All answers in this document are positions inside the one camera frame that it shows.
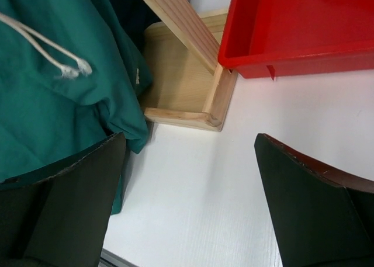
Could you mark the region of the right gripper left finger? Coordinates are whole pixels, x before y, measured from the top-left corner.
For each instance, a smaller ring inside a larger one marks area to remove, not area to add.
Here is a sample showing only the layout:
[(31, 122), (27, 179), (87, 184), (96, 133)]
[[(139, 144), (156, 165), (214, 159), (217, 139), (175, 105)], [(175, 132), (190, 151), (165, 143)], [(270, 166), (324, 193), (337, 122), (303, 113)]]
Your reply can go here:
[(2, 266), (98, 266), (122, 174), (122, 133), (1, 183)]

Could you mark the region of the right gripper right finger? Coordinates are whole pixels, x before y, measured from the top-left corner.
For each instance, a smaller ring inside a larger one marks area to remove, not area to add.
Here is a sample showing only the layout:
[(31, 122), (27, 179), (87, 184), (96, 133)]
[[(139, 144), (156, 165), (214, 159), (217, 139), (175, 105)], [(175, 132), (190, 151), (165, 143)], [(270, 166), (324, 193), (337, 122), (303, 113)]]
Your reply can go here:
[(372, 266), (373, 182), (267, 134), (255, 154), (284, 266)]

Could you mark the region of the teal green shorts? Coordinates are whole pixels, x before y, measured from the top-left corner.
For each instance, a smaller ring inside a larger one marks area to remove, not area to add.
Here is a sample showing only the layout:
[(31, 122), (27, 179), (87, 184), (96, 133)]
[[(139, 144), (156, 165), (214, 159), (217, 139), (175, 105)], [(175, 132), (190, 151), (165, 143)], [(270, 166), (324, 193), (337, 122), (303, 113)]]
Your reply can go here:
[(1, 24), (1, 179), (123, 133), (139, 153), (149, 130), (138, 96), (153, 81), (110, 0), (1, 0), (1, 13), (61, 46), (35, 49)]

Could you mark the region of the navy blue shorts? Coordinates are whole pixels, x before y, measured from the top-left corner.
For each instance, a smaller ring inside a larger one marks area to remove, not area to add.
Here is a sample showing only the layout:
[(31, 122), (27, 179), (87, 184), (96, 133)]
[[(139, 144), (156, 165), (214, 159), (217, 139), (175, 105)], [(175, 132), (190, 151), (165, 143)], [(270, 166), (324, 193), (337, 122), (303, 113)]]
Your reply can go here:
[(123, 30), (142, 53), (145, 30), (161, 19), (143, 0), (109, 0)]

